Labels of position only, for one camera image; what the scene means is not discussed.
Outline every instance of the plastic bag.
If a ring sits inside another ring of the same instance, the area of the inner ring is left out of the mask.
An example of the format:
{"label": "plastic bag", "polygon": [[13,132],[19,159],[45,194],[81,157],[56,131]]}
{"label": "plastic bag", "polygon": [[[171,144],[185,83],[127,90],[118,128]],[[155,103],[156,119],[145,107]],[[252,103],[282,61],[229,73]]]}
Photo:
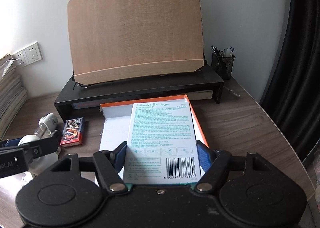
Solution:
{"label": "plastic bag", "polygon": [[10,72],[13,68],[15,68],[19,64],[21,64],[19,62],[19,59],[8,60],[4,62],[4,64],[0,66],[0,81],[8,72]]}

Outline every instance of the barcode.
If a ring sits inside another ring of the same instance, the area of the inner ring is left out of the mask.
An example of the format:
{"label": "barcode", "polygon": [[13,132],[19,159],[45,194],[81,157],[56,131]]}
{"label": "barcode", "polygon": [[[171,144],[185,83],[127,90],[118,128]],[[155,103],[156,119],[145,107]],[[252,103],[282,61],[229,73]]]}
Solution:
{"label": "barcode", "polygon": [[166,159],[167,178],[184,178],[195,177],[195,160],[194,158],[171,158]]}

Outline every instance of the electrical socket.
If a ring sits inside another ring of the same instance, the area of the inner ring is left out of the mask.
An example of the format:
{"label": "electrical socket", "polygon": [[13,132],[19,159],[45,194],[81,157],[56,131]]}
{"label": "electrical socket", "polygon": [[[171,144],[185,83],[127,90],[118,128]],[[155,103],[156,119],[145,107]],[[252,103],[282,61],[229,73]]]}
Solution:
{"label": "electrical socket", "polygon": [[38,42],[26,47],[24,50],[29,64],[42,60]]}
{"label": "electrical socket", "polygon": [[15,54],[12,55],[13,59],[19,59],[19,65],[17,65],[17,67],[24,67],[26,65],[29,64],[28,59],[27,59],[27,55],[24,49],[22,49],[21,51],[16,52]]}

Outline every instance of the white wall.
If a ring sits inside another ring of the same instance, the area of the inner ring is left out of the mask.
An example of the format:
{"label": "white wall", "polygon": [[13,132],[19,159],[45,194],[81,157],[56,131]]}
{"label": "white wall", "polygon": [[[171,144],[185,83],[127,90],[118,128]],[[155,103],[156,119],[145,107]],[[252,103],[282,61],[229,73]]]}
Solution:
{"label": "white wall", "polygon": [[[69,0],[0,0],[0,52],[38,41],[43,60],[20,69],[30,97],[60,91],[72,75]],[[237,48],[233,76],[257,100],[278,48],[285,0],[200,0],[204,50]]]}

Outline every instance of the metal screw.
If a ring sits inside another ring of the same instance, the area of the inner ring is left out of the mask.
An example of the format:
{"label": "metal screw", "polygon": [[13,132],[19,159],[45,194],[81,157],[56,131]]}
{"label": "metal screw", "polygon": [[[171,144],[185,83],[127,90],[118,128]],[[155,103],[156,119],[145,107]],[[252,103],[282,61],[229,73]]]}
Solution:
{"label": "metal screw", "polygon": [[212,189],[212,185],[209,183],[201,183],[197,185],[197,189],[201,192],[210,191]]}
{"label": "metal screw", "polygon": [[125,185],[121,184],[121,183],[115,183],[115,184],[112,184],[111,186],[109,186],[109,188],[111,191],[119,192],[119,191],[122,191],[125,189]]}
{"label": "metal screw", "polygon": [[163,195],[165,193],[165,190],[164,189],[159,189],[157,190],[157,194],[158,195]]}

